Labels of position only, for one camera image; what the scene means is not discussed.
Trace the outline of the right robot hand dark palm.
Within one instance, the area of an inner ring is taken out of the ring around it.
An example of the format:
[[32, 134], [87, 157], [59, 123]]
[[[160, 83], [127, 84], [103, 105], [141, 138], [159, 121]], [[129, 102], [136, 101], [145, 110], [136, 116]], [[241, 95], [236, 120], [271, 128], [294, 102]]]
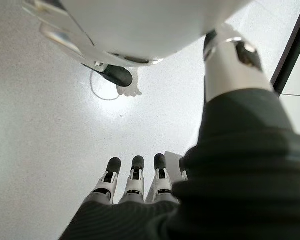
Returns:
[[121, 161], [112, 158], [63, 240], [300, 240], [300, 135], [265, 77], [257, 50], [229, 25], [204, 41], [204, 108], [197, 145], [172, 183], [154, 157], [153, 200], [144, 159], [132, 160], [113, 203]]

